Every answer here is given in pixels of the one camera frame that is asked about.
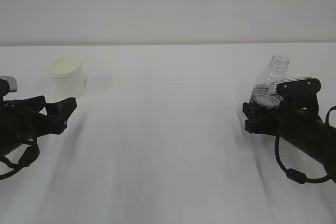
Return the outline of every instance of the bottle neck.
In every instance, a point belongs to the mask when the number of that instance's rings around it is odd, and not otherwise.
[[[277,72],[287,72],[289,59],[286,56],[274,55],[268,67]]]

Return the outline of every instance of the white table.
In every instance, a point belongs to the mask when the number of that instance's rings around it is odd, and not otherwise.
[[[336,185],[288,180],[273,137],[243,130],[242,103],[273,54],[321,80],[324,117],[336,105],[332,43],[0,48],[0,74],[19,86],[7,99],[60,100],[47,70],[57,57],[80,58],[87,78],[65,132],[41,137],[40,158],[0,182],[1,223],[334,223]],[[280,151],[324,174],[285,141]]]

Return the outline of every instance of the white wall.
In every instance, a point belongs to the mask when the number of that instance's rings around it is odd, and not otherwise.
[[[0,0],[0,45],[336,41],[336,0]]]

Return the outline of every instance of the clear plastic bottle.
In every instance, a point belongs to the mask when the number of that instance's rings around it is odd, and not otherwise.
[[[268,86],[271,82],[286,80],[287,69],[289,65],[289,59],[286,56],[274,55],[271,62],[258,78],[250,98],[251,104],[258,104],[271,109],[275,106],[279,106],[282,101],[282,97],[279,95],[269,95]]]

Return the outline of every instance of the plastic cup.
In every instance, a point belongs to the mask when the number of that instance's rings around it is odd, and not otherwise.
[[[84,94],[81,65],[80,60],[74,57],[60,58],[50,64],[50,74],[61,96],[80,98]]]

